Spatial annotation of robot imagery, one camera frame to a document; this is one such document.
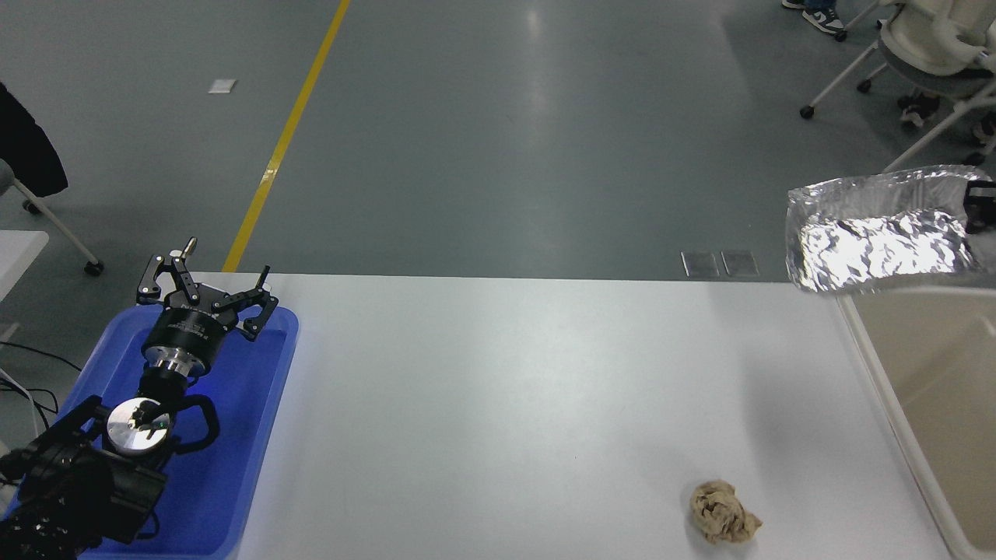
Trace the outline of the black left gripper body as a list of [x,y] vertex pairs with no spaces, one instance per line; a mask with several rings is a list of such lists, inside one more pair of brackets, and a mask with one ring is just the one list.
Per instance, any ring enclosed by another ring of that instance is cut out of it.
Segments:
[[174,361],[183,362],[184,371],[209,371],[234,325],[232,311],[213,307],[228,296],[212,286],[200,286],[193,303],[184,290],[168,294],[163,312],[142,345],[146,364]]

